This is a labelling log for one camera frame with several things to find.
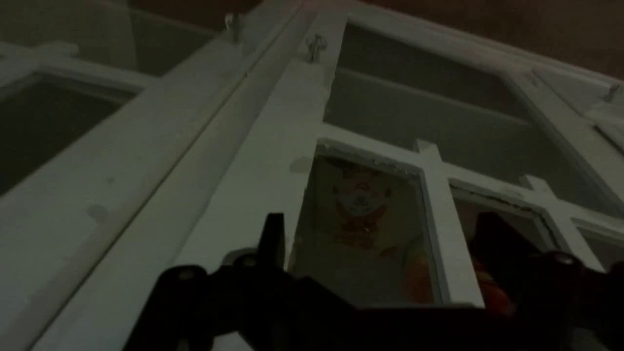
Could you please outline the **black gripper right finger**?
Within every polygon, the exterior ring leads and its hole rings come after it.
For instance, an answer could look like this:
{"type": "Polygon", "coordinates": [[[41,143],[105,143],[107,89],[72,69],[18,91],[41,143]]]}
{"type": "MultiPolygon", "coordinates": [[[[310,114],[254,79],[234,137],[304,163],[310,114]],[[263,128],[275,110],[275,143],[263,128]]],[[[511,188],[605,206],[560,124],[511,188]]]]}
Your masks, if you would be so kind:
{"type": "Polygon", "coordinates": [[[519,351],[575,351],[587,329],[607,351],[624,351],[624,260],[589,268],[566,251],[482,254],[480,262],[513,299],[519,351]]]}

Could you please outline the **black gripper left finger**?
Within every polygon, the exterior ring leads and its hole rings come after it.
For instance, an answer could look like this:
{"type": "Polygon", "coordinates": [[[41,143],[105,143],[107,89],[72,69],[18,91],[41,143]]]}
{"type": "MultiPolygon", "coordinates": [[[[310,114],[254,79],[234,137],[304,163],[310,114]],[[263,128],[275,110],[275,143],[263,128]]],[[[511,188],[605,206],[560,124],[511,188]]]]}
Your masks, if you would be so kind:
{"type": "Polygon", "coordinates": [[[357,351],[357,309],[283,260],[285,214],[269,212],[260,243],[232,262],[166,268],[123,351],[215,351],[228,332],[252,351],[357,351]]]}

